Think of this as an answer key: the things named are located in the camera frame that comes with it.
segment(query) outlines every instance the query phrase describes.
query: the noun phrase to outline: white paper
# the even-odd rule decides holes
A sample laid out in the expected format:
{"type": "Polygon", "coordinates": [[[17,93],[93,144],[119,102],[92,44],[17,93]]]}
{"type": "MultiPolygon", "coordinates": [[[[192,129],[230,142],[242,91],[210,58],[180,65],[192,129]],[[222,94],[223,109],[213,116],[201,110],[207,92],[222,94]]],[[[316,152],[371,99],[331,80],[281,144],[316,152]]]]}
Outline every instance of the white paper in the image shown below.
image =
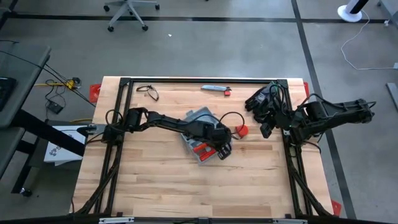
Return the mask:
{"type": "MultiPolygon", "coordinates": [[[[62,131],[62,130],[76,130],[80,127],[85,126],[53,126],[53,128],[62,131]]],[[[62,131],[63,133],[71,136],[81,143],[85,143],[86,137],[82,136],[77,131],[62,131]]],[[[44,155],[44,162],[54,162],[55,166],[59,166],[66,162],[81,160],[82,157],[72,153],[64,148],[61,148],[51,142],[47,145],[47,150],[44,155]]]]}

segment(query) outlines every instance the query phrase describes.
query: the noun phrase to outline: concrete floor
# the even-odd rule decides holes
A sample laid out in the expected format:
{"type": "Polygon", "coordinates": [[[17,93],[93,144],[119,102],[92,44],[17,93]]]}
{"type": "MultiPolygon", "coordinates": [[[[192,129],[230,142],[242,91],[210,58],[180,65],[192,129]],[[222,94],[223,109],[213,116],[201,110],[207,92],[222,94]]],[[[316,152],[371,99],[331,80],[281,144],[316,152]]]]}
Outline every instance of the concrete floor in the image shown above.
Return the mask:
{"type": "MultiPolygon", "coordinates": [[[[105,0],[19,0],[21,14],[105,16],[105,0]]],[[[337,19],[336,9],[345,0],[297,0],[303,19],[337,19]]],[[[385,19],[376,0],[365,11],[371,19],[385,19]]],[[[295,18],[291,0],[159,0],[161,10],[138,9],[142,16],[266,17],[295,18]]],[[[312,83],[295,22],[146,22],[142,32],[136,21],[120,21],[109,33],[107,21],[8,19],[0,39],[52,48],[50,66],[66,77],[80,77],[81,92],[100,83],[104,75],[189,77],[300,77],[312,83]]],[[[398,112],[385,84],[398,83],[398,71],[357,71],[340,52],[341,45],[363,24],[304,24],[308,46],[323,96],[330,101],[364,98],[377,101],[369,124],[347,124],[333,130],[358,219],[380,222],[398,220],[398,174],[394,131],[398,112]]],[[[345,48],[357,67],[391,67],[398,62],[398,31],[395,27],[369,24],[345,48]]],[[[51,78],[43,72],[38,83],[51,78]]],[[[44,95],[34,88],[24,109],[44,119],[44,95]]],[[[89,118],[93,108],[66,92],[67,107],[50,119],[68,121],[89,118]]],[[[326,138],[321,141],[322,159],[333,200],[342,203],[326,138]]],[[[22,167],[25,157],[16,153],[11,167],[22,167]]],[[[0,181],[3,204],[0,219],[62,215],[68,212],[77,172],[44,169],[32,178],[31,198],[9,195],[16,177],[8,169],[0,181]]]]}

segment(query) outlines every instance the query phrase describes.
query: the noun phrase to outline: black floor stripe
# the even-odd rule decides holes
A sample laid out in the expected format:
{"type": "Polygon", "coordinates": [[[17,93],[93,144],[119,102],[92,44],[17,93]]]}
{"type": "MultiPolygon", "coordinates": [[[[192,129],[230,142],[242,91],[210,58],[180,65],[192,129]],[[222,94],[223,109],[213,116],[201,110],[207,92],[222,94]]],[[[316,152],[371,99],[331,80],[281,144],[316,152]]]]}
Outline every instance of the black floor stripe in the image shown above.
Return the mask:
{"type": "MultiPolygon", "coordinates": [[[[112,16],[66,16],[66,15],[36,15],[12,13],[9,18],[15,19],[51,19],[51,20],[82,20],[82,21],[110,21],[112,16]]],[[[296,18],[263,18],[263,17],[177,17],[177,16],[142,16],[143,21],[195,21],[195,22],[296,22],[296,18]]],[[[122,16],[119,21],[136,21],[132,16],[122,16]]],[[[371,19],[369,23],[383,24],[384,19],[371,19]]],[[[303,23],[341,24],[347,23],[342,19],[302,19],[303,23]]]]}
{"type": "MultiPolygon", "coordinates": [[[[10,11],[14,10],[15,6],[17,5],[17,3],[18,3],[18,0],[12,0],[10,6],[8,7],[10,9],[10,11]]],[[[9,15],[8,12],[5,12],[5,13],[2,14],[1,19],[0,19],[0,30],[5,25],[8,17],[9,17],[8,15],[9,15]]]]}
{"type": "MultiPolygon", "coordinates": [[[[110,21],[112,16],[58,16],[34,14],[10,14],[16,19],[51,19],[51,20],[86,20],[110,21]]],[[[198,22],[296,22],[294,18],[260,18],[260,17],[175,17],[175,16],[141,16],[143,21],[198,21],[198,22]]],[[[136,21],[132,16],[122,16],[119,21],[136,21]]]]}
{"type": "MultiPolygon", "coordinates": [[[[310,53],[310,48],[308,46],[307,38],[305,36],[303,21],[301,19],[299,6],[297,5],[297,0],[292,0],[292,6],[293,6],[294,14],[297,19],[297,29],[298,29],[298,33],[300,35],[300,40],[301,40],[301,44],[303,47],[305,60],[307,61],[307,66],[308,66],[308,71],[310,73],[312,86],[313,86],[314,92],[318,93],[320,96],[322,96],[317,73],[315,71],[315,66],[313,64],[312,56],[310,53]]],[[[343,204],[344,204],[344,208],[346,210],[347,217],[356,219],[353,202],[351,200],[351,195],[349,194],[347,181],[346,181],[346,178],[344,175],[343,165],[341,164],[341,161],[340,161],[340,156],[338,154],[336,141],[333,136],[333,132],[331,130],[327,130],[325,135],[326,135],[326,138],[328,141],[331,159],[333,161],[333,166],[335,168],[337,182],[340,187],[341,197],[343,199],[343,204]]]]}
{"type": "MultiPolygon", "coordinates": [[[[301,19],[301,21],[303,23],[320,23],[320,24],[349,24],[352,22],[346,22],[342,19],[301,19]]],[[[369,23],[370,24],[383,24],[384,21],[386,21],[385,19],[370,19],[369,23]]],[[[368,20],[367,19],[361,19],[358,22],[355,23],[367,23],[368,20]]]]}

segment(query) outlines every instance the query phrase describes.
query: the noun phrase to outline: wooden tabletop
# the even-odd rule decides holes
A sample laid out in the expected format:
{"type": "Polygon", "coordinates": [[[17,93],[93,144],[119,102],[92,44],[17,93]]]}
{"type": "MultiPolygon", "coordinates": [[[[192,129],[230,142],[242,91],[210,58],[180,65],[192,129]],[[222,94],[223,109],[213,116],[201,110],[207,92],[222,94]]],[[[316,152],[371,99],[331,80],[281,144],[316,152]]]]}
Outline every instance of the wooden tabletop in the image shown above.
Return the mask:
{"type": "MultiPolygon", "coordinates": [[[[105,113],[114,108],[119,79],[104,77],[94,123],[105,124],[105,113]]],[[[296,108],[306,97],[303,80],[287,80],[293,108],[296,108]]],[[[225,160],[215,157],[198,165],[184,149],[179,133],[160,128],[126,133],[113,214],[123,212],[124,216],[133,217],[284,218],[289,213],[294,216],[281,132],[274,129],[271,137],[264,139],[260,124],[253,120],[252,113],[244,109],[244,101],[263,85],[223,84],[232,89],[231,96],[224,97],[220,92],[200,90],[204,83],[150,83],[159,92],[160,99],[156,102],[147,93],[135,92],[136,87],[145,84],[134,84],[130,108],[146,107],[182,119],[187,111],[204,106],[216,117],[237,111],[244,116],[249,134],[233,141],[232,154],[225,160]]],[[[232,128],[241,124],[241,118],[228,115],[223,123],[232,128]]],[[[106,145],[100,142],[86,147],[73,196],[76,210],[98,186],[105,148],[106,145]]],[[[321,204],[332,212],[320,153],[311,145],[304,145],[302,151],[308,186],[321,204]]],[[[301,190],[298,192],[302,210],[305,210],[301,190]]],[[[107,198],[108,190],[104,193],[102,209],[107,198]]]]}

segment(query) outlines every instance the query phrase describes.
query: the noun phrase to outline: chair wheel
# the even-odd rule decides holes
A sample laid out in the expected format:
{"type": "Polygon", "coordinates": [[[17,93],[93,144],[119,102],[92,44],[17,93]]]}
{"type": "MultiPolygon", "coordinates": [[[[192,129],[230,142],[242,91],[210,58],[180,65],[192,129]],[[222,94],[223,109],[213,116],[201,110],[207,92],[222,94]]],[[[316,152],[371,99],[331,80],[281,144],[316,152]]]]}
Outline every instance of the chair wheel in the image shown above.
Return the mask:
{"type": "Polygon", "coordinates": [[[30,197],[30,196],[32,196],[32,191],[29,190],[29,189],[22,188],[21,189],[21,195],[24,196],[24,197],[30,197]]]}

